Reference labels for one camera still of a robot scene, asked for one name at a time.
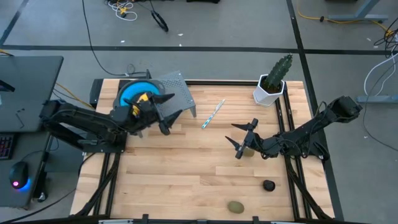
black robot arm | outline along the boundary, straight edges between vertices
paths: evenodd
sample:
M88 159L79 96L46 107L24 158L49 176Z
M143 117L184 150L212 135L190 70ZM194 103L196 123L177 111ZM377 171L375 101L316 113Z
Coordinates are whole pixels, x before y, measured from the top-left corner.
M277 157L279 153L289 156L314 155L328 159L327 150L318 142L311 141L311 135L323 129L333 122L348 123L359 116L362 110L350 97L342 96L332 101L321 113L313 119L301 125L293 131L278 133L271 138L262 139L253 132L258 124L256 118L248 124L232 124L233 126L247 131L242 145L236 141L226 138L233 144L236 150L235 157L240 159L246 147L261 153L263 159Z
M174 94L154 95L146 93L147 100L127 102L129 106L115 106L110 114L102 114L79 108L62 100L46 101L40 114L46 130L84 152L123 152L127 134L137 135L154 122L164 135L182 111L163 117L158 106ZM88 133L87 138L66 128L74 126Z

potted plant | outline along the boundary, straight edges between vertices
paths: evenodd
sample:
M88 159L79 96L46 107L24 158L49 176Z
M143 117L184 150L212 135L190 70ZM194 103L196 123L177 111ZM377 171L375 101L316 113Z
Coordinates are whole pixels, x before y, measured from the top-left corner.
M269 74L261 75L259 83L253 92L254 101L258 105L269 106L283 94L285 77L292 66L293 55L288 54L281 58Z

white plant pot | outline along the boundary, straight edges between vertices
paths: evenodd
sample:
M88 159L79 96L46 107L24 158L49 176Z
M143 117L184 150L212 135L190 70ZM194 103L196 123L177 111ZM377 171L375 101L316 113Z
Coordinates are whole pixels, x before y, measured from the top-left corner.
M267 93L265 90L263 90L260 87L260 82L262 78L266 76L268 76L268 74L260 76L259 82L257 83L257 87L253 92L254 101L256 102L256 104L262 106L270 106L276 99L278 99L283 94L285 88L285 82L282 81L281 83L282 88L280 89L279 93Z

green ball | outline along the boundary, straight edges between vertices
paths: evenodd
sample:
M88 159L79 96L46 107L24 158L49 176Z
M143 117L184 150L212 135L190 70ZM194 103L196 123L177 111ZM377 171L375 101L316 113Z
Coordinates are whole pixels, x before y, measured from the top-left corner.
M254 156L254 150L253 149L244 149L243 150L243 156L246 157L253 157Z
M244 206L243 206L243 204L241 202L232 201L232 202L228 203L228 210L230 212L233 212L233 213L236 213L236 214L240 214L240 213L243 213Z

desk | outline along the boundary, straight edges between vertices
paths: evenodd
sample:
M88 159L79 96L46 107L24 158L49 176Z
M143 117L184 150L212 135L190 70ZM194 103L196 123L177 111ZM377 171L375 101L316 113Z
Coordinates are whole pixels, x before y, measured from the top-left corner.
M16 123L17 131L21 132L18 134L11 159L0 161L0 177L2 178L0 181L0 207L28 208L37 184L41 183L39 179L45 178L45 173L42 172L44 170L43 158L45 150L50 145L50 134L37 130L35 127L40 129L41 104L50 99L62 62L63 57L61 56L0 57L2 69L0 79L16 89L16 95L11 92L0 92L0 95L12 96L15 101L9 101L7 104L3 102L0 105L0 124L2 126L0 131L11 131L8 128L12 129L12 125ZM20 112L19 116L27 126L31 126L30 129L19 129L20 124L15 122L16 111L23 107L26 110ZM10 168L25 155L39 150L43 150L43 152L31 154L24 159L28 163L28 184L22 189L13 189L8 179ZM37 188L37 190L35 193L40 194L41 189Z
M105 79L97 111L109 113L118 91L118 79ZM176 120L170 136L163 136L154 125L144 130L144 137L129 136L121 154L114 191L111 218L174 220L293 220L284 158L263 160L254 157L235 159L233 146L224 138L241 142L246 132L231 123L245 124L259 120L256 132L262 138L279 132L275 104L265 108L255 105L253 86L189 85L197 105L197 117L185 111ZM302 82L287 82L290 105L296 126L308 121L310 110ZM226 99L206 129L202 124L215 106ZM284 120L287 115L282 103ZM83 166L71 213L79 211L98 186L103 154L96 154ZM322 162L302 159L307 189L324 211L333 215L330 194ZM273 180L276 189L266 192L261 183ZM297 199L303 215L301 195ZM230 200L243 203L245 211L233 214L226 208Z

